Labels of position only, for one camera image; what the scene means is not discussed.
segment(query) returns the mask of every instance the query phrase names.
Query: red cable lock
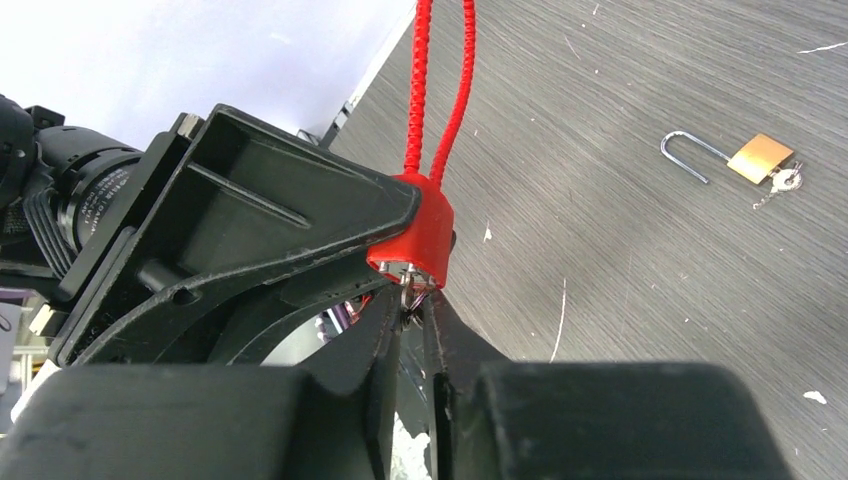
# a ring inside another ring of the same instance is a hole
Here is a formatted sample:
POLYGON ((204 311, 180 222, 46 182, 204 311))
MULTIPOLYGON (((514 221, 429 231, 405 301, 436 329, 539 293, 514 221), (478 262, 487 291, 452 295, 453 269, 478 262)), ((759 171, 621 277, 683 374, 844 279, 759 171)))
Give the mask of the red cable lock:
POLYGON ((476 22, 474 0, 463 0, 465 13, 465 45, 462 73, 456 103, 445 133, 436 149, 430 178, 418 173, 424 137, 424 105, 427 95, 427 57, 430 42, 432 0, 418 0, 412 44, 412 76, 409 98, 409 131, 407 133, 404 173, 395 178, 418 187, 421 205, 410 227, 399 236, 372 246, 366 257, 372 268, 394 283, 404 285, 402 302, 414 308, 414 302, 433 288, 444 288, 448 279, 448 262, 453 240, 453 208, 441 191, 447 160, 456 140, 474 74, 476 22), (408 295, 409 290, 416 293, 408 295))

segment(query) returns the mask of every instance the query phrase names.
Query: gray metal table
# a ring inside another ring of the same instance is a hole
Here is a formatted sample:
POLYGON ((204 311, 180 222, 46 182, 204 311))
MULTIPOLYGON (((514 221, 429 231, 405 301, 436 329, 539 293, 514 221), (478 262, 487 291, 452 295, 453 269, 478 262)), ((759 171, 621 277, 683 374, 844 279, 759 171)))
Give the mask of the gray metal table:
MULTIPOLYGON (((514 358, 701 359, 752 388, 801 479, 848 469, 848 8, 836 1, 480 2, 475 92, 446 177, 449 294, 514 358), (805 185, 768 204, 698 152, 794 148, 805 185), (491 239, 484 242, 487 226, 491 239), (827 404, 804 398, 819 391, 827 404)), ((456 89, 461 12, 436 5, 432 155, 456 89)), ((334 150, 398 172, 409 38, 334 150)))

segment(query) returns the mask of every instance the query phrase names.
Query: brass padlock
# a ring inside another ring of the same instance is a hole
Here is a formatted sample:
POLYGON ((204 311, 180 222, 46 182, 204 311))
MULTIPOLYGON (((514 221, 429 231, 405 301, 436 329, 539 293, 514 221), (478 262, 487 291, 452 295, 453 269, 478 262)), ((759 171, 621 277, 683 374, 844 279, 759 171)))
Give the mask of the brass padlock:
POLYGON ((725 155, 717 148, 689 132, 678 130, 666 135, 660 143, 660 151, 663 155, 705 184, 710 183, 707 177, 701 175, 668 151, 668 141, 674 137, 686 137, 695 144, 700 145, 713 155, 726 161, 728 167, 756 185, 759 185, 763 180, 770 178, 780 171, 780 165, 794 153, 789 147, 762 133, 757 134, 750 142, 746 143, 733 157, 725 155))

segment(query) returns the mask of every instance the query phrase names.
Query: red braided cable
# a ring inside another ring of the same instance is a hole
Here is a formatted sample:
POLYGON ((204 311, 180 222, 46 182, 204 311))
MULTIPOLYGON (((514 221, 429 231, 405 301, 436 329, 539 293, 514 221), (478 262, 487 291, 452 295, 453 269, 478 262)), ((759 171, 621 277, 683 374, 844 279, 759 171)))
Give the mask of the red braided cable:
POLYGON ((471 96, 471 80, 474 77, 474 55, 477 42, 474 0, 463 0, 462 7, 465 11, 465 46, 463 47, 459 91, 450 119, 445 127, 442 141, 439 142, 436 155, 433 157, 433 166, 430 168, 430 180, 439 188, 442 187, 442 178, 445 176, 445 169, 448 166, 448 156, 450 156, 456 135, 459 133, 459 127, 462 125, 462 118, 465 116, 465 108, 468 106, 468 98, 471 96))
POLYGON ((412 73, 409 89, 409 130, 403 173, 418 173, 424 139, 424 104, 427 99, 427 57, 433 0, 418 0, 412 38, 412 73))

